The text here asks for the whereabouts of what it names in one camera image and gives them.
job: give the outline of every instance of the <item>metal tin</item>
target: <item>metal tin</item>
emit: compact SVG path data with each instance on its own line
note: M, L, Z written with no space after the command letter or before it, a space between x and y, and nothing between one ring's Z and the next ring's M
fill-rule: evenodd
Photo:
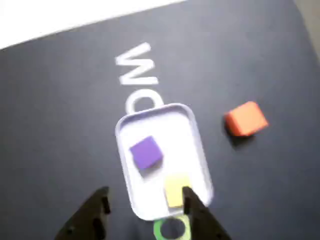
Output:
M188 175L194 192L206 206L210 204L214 188L196 118L188 106L171 103L124 116L115 136L131 207L139 218L152 221L183 213L182 207L168 207L164 183L169 175ZM141 171L130 147L148 136L159 145L163 160Z

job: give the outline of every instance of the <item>black table surface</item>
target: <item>black table surface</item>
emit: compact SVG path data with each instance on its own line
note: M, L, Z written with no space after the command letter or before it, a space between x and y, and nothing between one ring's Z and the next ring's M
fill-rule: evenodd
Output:
M159 84L121 85L131 68L115 57L145 42L145 76ZM102 186L109 239L153 239L115 139L128 96L145 88L194 111L209 208L233 239L320 239L320 68L291 0L189 0L1 50L1 239L53 239ZM233 145L222 116L250 100L270 126Z

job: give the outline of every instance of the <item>green ring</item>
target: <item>green ring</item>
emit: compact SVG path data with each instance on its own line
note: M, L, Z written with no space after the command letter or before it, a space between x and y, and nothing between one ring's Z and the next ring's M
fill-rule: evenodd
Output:
M188 216L181 215L181 216L174 216L173 218L181 220L184 224L183 235L181 237L174 239L174 240L190 240L191 239L191 231L190 231L190 221L189 221ZM167 238L163 237L161 234L161 227L165 221L166 221L166 219L160 219L160 220L154 222L153 234L154 234L156 240L172 240L172 239L167 239Z

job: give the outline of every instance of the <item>white letter w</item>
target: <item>white letter w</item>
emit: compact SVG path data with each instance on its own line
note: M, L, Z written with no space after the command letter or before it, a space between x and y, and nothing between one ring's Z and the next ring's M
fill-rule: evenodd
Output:
M155 67L151 59L132 59L151 50L149 43L145 42L131 50L117 56L115 63L120 66L138 66L134 70L122 75L119 80L122 85L155 85L158 79L155 76L137 77Z

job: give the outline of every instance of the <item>yellow cube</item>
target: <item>yellow cube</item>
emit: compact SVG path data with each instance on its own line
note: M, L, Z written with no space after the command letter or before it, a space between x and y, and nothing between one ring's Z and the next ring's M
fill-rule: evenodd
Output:
M181 207L184 204L182 188L191 187L189 177L186 175L172 175L164 183L166 200L170 208Z

